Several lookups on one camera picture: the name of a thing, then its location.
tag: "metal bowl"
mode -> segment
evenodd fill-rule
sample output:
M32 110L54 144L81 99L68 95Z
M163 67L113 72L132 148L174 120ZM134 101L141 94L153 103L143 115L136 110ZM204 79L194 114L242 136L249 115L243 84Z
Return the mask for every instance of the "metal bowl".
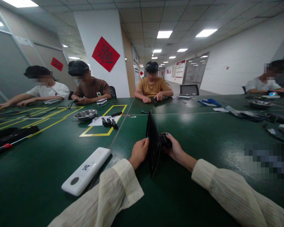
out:
M98 111L96 110L85 110L82 112L77 113L74 118L76 118L79 121L88 121L92 120L96 117Z
M257 109L269 109L270 107L274 106L274 104L272 104L271 102L266 102L266 101L249 100L248 102L251 107Z

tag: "red paper sign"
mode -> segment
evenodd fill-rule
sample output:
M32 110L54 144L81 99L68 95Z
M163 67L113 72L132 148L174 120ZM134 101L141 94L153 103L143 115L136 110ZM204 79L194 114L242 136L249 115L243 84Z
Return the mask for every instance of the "red paper sign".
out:
M60 71L62 71L63 69L63 64L59 62L57 59L55 59L54 57L53 57L53 60L51 61L51 65Z
M92 57L107 71L111 72L120 54L101 36Z

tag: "chinese character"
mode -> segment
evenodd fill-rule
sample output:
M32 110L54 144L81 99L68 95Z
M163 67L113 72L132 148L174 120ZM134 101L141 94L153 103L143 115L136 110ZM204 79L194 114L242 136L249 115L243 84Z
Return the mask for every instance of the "chinese character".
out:
M98 56L101 58L101 60L103 62L113 63L113 54L111 52L109 52L109 47L105 47L104 44L103 44L103 48L102 48L101 52L99 51Z

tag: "chair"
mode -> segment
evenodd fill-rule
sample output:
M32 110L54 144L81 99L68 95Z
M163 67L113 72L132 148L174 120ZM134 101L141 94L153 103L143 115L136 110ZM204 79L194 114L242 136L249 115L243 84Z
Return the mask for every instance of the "chair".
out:
M117 98L116 89L113 86L110 86L111 98Z
M244 94L247 94L245 86L242 86Z
M73 94L74 94L73 91L70 91L70 92L69 92L69 96L68 96L68 99L69 99L69 100L72 100L72 95L73 95Z
M199 95L199 88L196 84L182 84L180 85L180 93L184 95L191 95L195 93Z

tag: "screwdriver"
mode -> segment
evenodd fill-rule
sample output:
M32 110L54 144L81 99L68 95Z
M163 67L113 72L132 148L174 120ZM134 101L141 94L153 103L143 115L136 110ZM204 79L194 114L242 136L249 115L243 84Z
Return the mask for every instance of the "screwdriver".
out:
M29 137L29 136L31 136L31 135L32 135L32 134L30 134L30 135L28 135L28 136L26 136L26 137L23 137L23 138L20 139L20 140L23 140L23 139L25 139L25 138L27 138L27 137ZM17 140L16 142L13 142L13 143L6 143L6 144L4 144L3 146L0 147L0 153L3 152L3 151L6 150L6 149L12 148L12 147L13 147L13 144L19 142L20 140Z

